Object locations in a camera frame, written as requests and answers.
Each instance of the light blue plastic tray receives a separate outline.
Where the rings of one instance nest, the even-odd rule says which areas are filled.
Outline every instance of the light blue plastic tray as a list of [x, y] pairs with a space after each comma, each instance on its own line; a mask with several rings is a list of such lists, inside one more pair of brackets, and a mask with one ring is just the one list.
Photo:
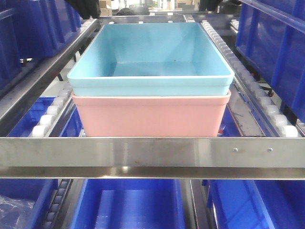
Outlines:
[[198, 23], [105, 25], [68, 74], [77, 96], [226, 95], [233, 71]]

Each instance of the metal frame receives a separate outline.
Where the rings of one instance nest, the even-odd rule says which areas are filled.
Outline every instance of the metal frame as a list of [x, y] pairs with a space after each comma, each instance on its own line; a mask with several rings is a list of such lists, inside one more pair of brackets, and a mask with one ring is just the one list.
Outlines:
[[[204, 18], [217, 27], [216, 15], [118, 17], [121, 21], [144, 19], [166, 22]], [[235, 16], [223, 16], [229, 25]], [[27, 79], [0, 100], [0, 135], [24, 115], [57, 72], [72, 58], [84, 40], [100, 24], [89, 20], [82, 33], [57, 56], [43, 61]], [[224, 34], [228, 29], [218, 28]], [[276, 136], [267, 116], [236, 74], [229, 108], [242, 136]], [[48, 135], [55, 136], [74, 107], [69, 101]], [[262, 128], [253, 115], [264, 122]], [[304, 179], [302, 138], [0, 138], [0, 177], [181, 177]]]

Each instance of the metal beam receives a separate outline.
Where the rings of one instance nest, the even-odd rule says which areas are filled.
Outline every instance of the metal beam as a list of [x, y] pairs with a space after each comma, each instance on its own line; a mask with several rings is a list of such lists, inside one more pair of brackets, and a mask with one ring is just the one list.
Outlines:
[[305, 139], [0, 138], [0, 177], [305, 179]]

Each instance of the plastic tray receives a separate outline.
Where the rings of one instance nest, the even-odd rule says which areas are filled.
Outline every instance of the plastic tray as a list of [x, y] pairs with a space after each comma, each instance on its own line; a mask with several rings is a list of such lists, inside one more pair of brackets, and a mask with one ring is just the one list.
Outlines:
[[34, 200], [34, 208], [24, 229], [40, 229], [57, 186], [56, 179], [0, 179], [0, 195]]
[[217, 136], [230, 95], [72, 98], [87, 136]]
[[184, 229], [178, 180], [85, 180], [70, 229]]
[[242, 2], [237, 49], [305, 122], [305, 2]]
[[68, 74], [77, 96], [226, 95], [233, 71], [198, 23], [105, 25]]
[[13, 14], [14, 10], [8, 9], [6, 2], [0, 0], [0, 90], [21, 71]]
[[41, 116], [47, 112], [47, 109], [52, 104], [53, 100], [53, 96], [38, 98], [24, 117], [12, 129], [8, 137], [28, 137], [34, 126], [39, 122]]
[[80, 31], [77, 12], [65, 0], [9, 0], [20, 58], [55, 55]]

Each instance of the dark background object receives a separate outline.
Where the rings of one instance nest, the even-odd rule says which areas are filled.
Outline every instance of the dark background object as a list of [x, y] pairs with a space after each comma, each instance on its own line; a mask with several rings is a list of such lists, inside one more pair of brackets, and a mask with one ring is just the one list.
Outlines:
[[199, 11], [215, 11], [221, 2], [234, 5], [242, 4], [239, 0], [200, 0]]
[[149, 15], [149, 9], [147, 6], [136, 5], [130, 8], [123, 8], [116, 14], [117, 16], [132, 16], [132, 15]]
[[65, 0], [83, 19], [98, 18], [101, 14], [99, 0]]

